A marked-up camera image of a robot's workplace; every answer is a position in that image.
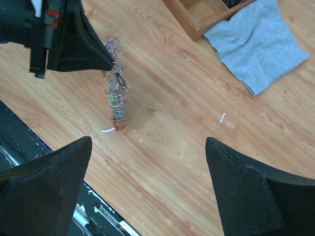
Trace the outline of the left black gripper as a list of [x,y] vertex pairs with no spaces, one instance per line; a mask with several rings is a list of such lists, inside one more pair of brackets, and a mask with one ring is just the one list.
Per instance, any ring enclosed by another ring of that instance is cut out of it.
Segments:
[[114,59],[104,47],[80,0],[2,0],[0,43],[31,50],[30,72],[43,79],[58,72],[110,71]]

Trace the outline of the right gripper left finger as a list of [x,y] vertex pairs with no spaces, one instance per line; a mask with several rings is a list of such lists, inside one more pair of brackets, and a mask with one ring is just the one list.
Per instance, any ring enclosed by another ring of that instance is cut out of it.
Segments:
[[84,136],[0,173],[2,236],[68,234],[92,153]]

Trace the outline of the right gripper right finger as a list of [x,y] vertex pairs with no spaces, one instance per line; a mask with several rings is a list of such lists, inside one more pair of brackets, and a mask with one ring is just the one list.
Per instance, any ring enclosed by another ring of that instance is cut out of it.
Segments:
[[312,236],[315,181],[246,156],[209,137],[205,145],[226,236]]

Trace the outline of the green key tag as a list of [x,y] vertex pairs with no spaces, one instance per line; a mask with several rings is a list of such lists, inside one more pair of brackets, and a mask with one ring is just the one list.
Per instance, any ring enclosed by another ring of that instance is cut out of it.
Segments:
[[120,100],[114,94],[110,94],[109,102],[112,107],[118,107],[120,105]]

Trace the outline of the red key tag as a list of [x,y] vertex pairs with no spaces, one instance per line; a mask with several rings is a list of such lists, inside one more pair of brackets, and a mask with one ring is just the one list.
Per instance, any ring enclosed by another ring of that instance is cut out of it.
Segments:
[[113,121],[113,128],[114,130],[123,130],[126,127],[125,120],[114,120]]

